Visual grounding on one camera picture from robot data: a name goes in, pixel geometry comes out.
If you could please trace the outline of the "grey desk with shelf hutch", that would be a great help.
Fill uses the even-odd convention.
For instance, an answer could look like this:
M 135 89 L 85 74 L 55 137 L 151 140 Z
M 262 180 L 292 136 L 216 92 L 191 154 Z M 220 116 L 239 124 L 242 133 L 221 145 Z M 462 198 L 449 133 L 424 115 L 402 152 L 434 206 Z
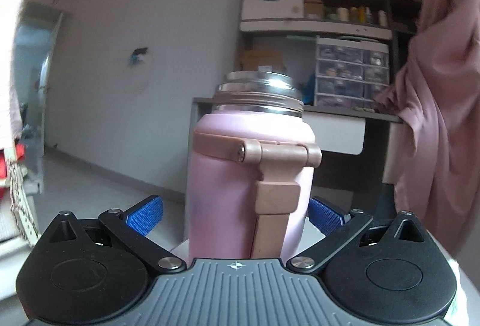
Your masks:
M 405 60 L 422 0 L 242 0 L 240 30 L 250 49 L 272 39 L 301 85 L 305 119 L 324 163 L 314 185 L 352 193 L 372 210 L 393 195 L 387 155 L 399 119 L 376 96 Z

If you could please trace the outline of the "clear plastic drawer organizer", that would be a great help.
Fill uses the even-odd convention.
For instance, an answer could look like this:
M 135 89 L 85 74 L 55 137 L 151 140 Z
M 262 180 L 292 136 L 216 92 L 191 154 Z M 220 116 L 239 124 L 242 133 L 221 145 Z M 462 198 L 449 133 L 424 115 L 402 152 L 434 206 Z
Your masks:
M 374 112 L 390 82 L 389 47 L 355 37 L 316 38 L 314 105 Z

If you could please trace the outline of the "blue plastic bag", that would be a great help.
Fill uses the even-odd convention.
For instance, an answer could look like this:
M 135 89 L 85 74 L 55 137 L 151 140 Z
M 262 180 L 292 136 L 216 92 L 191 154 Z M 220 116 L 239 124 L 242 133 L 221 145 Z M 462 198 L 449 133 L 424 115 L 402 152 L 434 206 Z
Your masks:
M 313 106 L 315 101 L 316 74 L 312 73 L 305 84 L 301 84 L 302 101 L 304 105 Z

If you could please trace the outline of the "brown cardboard box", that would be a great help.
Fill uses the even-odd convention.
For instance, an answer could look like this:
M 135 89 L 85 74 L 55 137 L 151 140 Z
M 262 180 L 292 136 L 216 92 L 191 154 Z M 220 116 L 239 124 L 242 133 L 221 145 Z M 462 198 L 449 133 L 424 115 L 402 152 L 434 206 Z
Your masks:
M 245 50 L 240 63 L 242 71 L 286 71 L 281 52 L 275 50 Z

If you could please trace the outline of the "white desk drawer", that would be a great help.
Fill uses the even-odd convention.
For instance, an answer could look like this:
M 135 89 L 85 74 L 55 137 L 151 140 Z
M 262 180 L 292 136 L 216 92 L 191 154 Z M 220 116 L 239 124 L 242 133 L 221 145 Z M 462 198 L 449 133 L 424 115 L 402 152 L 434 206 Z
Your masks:
M 343 155 L 359 155 L 362 152 L 366 126 L 364 119 L 316 112 L 306 112 L 303 119 L 315 133 L 322 151 Z

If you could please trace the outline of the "pink curtain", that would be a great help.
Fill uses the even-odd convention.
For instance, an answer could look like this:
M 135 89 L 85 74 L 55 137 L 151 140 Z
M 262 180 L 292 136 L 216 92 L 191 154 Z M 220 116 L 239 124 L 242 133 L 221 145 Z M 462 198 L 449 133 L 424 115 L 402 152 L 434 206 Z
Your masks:
M 479 0 L 423 0 L 407 61 L 377 102 L 405 123 L 396 208 L 455 254 L 479 197 Z

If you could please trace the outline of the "pink steel thermos flask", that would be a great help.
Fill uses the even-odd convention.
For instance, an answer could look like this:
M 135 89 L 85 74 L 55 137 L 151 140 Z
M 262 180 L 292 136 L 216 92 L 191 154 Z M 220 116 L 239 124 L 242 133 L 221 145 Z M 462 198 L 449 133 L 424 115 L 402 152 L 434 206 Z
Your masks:
M 288 76 L 234 71 L 195 125 L 187 180 L 189 257 L 291 258 L 321 152 Z

